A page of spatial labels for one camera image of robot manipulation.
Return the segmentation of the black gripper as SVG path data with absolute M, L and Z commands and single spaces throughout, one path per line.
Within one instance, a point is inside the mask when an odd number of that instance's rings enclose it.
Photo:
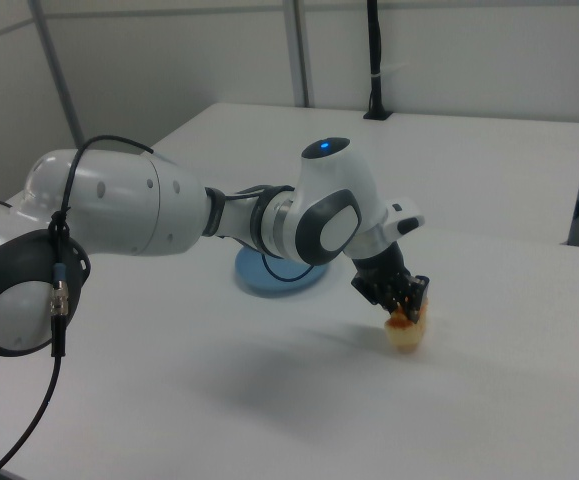
M 419 321 L 430 280 L 422 275 L 409 277 L 397 243 L 377 255 L 352 262 L 356 275 L 351 285 L 370 304 L 384 306 L 389 313 L 405 310 L 410 321 Z

